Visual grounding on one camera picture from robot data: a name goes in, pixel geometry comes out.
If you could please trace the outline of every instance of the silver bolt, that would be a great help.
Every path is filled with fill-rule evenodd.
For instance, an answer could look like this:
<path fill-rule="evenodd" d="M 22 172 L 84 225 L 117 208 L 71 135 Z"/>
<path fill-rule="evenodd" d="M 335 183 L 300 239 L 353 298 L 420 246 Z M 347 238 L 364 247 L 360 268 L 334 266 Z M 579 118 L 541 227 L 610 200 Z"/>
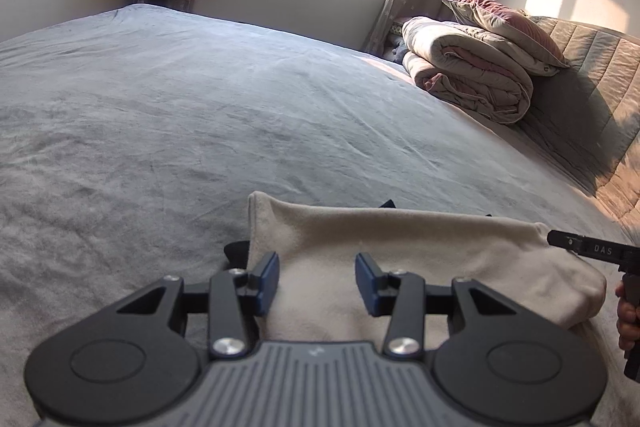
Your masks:
<path fill-rule="evenodd" d="M 220 355 L 237 355 L 244 351 L 244 342 L 240 339 L 223 337 L 213 343 L 213 350 Z"/>
<path fill-rule="evenodd" d="M 409 337 L 399 337 L 388 343 L 389 351 L 395 355 L 412 355 L 420 349 L 420 344 Z"/>

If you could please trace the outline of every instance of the pillow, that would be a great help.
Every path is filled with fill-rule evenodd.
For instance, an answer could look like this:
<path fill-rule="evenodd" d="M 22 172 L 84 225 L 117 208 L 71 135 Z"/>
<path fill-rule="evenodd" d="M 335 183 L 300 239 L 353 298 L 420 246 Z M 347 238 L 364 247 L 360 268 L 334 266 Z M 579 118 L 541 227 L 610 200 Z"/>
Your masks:
<path fill-rule="evenodd" d="M 460 24 L 479 26 L 517 44 L 529 55 L 558 68 L 569 64 L 554 40 L 517 10 L 494 0 L 441 0 Z"/>

